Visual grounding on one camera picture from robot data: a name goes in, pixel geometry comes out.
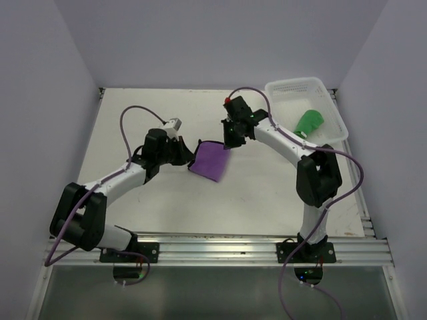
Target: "black mounting plate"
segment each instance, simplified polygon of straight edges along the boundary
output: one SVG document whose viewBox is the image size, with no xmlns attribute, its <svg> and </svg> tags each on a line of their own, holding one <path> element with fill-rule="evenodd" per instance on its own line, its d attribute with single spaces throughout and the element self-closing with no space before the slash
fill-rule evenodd
<svg viewBox="0 0 427 320">
<path fill-rule="evenodd" d="M 286 257 L 299 245 L 296 242 L 279 242 L 276 243 L 276 253 L 278 263 L 284 263 Z M 334 244 L 326 242 L 321 248 L 311 254 L 304 253 L 304 250 L 299 250 L 291 259 L 290 263 L 317 263 L 323 257 L 323 263 L 335 263 L 336 256 Z"/>
<path fill-rule="evenodd" d="M 157 263 L 160 249 L 158 242 L 138 242 L 136 249 L 135 251 L 145 255 L 150 263 Z M 137 260 L 138 258 L 133 255 L 118 255 L 109 249 L 107 249 L 106 253 L 101 250 L 101 255 L 99 256 L 99 262 L 102 263 L 133 263 Z"/>
</svg>

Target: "white table surface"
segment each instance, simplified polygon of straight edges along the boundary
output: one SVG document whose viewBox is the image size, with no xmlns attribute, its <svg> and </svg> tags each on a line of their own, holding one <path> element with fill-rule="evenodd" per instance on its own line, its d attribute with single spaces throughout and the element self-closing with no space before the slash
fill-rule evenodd
<svg viewBox="0 0 427 320">
<path fill-rule="evenodd" d="M 126 161 L 119 131 L 120 113 L 129 105 L 143 105 L 164 119 L 179 117 L 188 148 L 197 140 L 223 140 L 220 121 L 229 91 L 181 89 L 106 89 L 79 183 L 97 180 Z M 252 110 L 264 108 L 256 93 L 242 93 Z M 132 150 L 144 142 L 148 129 L 159 122 L 134 109 L 124 119 Z M 342 149 L 342 144 L 333 145 Z M 347 161 L 338 157 L 343 185 L 352 186 Z M 248 141 L 232 149 L 223 179 L 215 183 L 187 170 L 164 165 L 148 184 L 134 189 L 107 209 L 107 223 L 134 231 L 221 233 L 244 235 L 296 235 L 302 224 L 303 203 L 296 190 L 296 170 L 269 147 Z M 363 237 L 356 198 L 351 195 L 332 207 L 329 236 Z"/>
</svg>

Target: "green object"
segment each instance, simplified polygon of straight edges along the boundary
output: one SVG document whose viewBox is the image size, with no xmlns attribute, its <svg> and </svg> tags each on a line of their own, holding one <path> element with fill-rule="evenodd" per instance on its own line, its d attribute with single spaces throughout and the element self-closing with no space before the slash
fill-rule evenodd
<svg viewBox="0 0 427 320">
<path fill-rule="evenodd" d="M 319 111 L 308 110 L 296 125 L 294 133 L 302 139 L 307 139 L 307 136 L 320 127 L 323 122 L 325 121 Z"/>
</svg>

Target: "white plastic basket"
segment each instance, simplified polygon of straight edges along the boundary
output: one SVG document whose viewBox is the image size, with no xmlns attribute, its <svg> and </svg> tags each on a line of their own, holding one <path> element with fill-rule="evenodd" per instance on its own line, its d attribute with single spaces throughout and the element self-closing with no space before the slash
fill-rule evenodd
<svg viewBox="0 0 427 320">
<path fill-rule="evenodd" d="M 313 109 L 320 112 L 325 122 L 308 135 L 307 141 L 323 145 L 347 139 L 347 127 L 320 79 L 274 81 L 267 83 L 266 91 L 274 119 L 286 129 L 294 131 L 302 115 Z"/>
</svg>

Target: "purple square fabric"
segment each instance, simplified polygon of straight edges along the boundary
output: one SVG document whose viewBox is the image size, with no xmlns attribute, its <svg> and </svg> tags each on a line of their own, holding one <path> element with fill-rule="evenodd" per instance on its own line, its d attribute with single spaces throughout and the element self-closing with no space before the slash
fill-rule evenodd
<svg viewBox="0 0 427 320">
<path fill-rule="evenodd" d="M 224 144 L 219 141 L 199 141 L 195 150 L 194 162 L 188 169 L 202 177 L 219 182 L 230 158 L 230 150 L 224 150 Z"/>
</svg>

